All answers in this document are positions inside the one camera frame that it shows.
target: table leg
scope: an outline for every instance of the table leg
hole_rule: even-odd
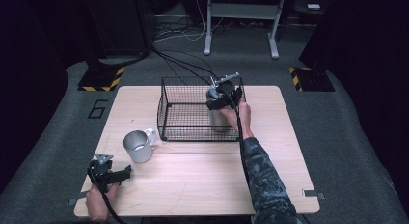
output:
[[[277,6],[276,17],[274,18],[274,24],[271,29],[271,33],[268,33],[268,41],[270,43],[271,57],[273,57],[274,60],[279,59],[279,51],[277,50],[275,38],[276,38],[276,33],[277,33],[277,27],[279,26],[279,22],[280,22],[280,16],[282,13],[283,4],[284,4],[284,0],[280,0]]]
[[[204,55],[210,54],[211,48],[211,0],[207,0],[207,30],[204,41]]]

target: yellow and black tape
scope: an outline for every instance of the yellow and black tape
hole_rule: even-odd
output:
[[[291,73],[292,82],[294,83],[295,89],[297,91],[302,91],[300,81],[298,80],[297,73],[295,72],[295,68],[289,68],[289,73]]]
[[[111,85],[106,87],[94,87],[94,86],[78,86],[78,91],[114,91],[117,85],[120,83],[121,76],[123,75],[124,68],[120,68],[115,75]]]
[[[300,80],[297,76],[297,72],[296,69],[299,70],[310,70],[310,68],[289,68],[289,73],[291,73],[291,77],[292,77],[292,82],[294,83],[295,89],[297,91],[303,91],[303,88],[301,87],[301,83]]]

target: black speaker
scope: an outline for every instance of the black speaker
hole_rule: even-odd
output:
[[[150,51],[155,30],[151,0],[85,0],[106,57]]]

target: hazard tape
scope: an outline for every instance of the hazard tape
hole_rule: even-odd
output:
[[[123,75],[124,68],[118,70],[114,80],[108,87],[78,87],[78,91],[114,91],[117,85],[120,83],[121,76]]]
[[[301,85],[300,85],[300,81],[298,80],[298,76],[295,73],[295,68],[289,68],[289,73],[291,73],[292,82],[294,83],[295,90],[303,91],[303,89],[301,88]]]

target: metal stand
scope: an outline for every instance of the metal stand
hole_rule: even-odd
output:
[[[275,41],[277,27],[283,9],[284,0],[280,0],[278,5],[244,5],[244,4],[221,4],[212,3],[207,0],[207,29],[204,41],[204,55],[210,54],[211,48],[211,19],[213,17],[229,18],[252,18],[274,20],[271,32],[268,33],[271,56],[273,59],[279,58],[279,52]]]

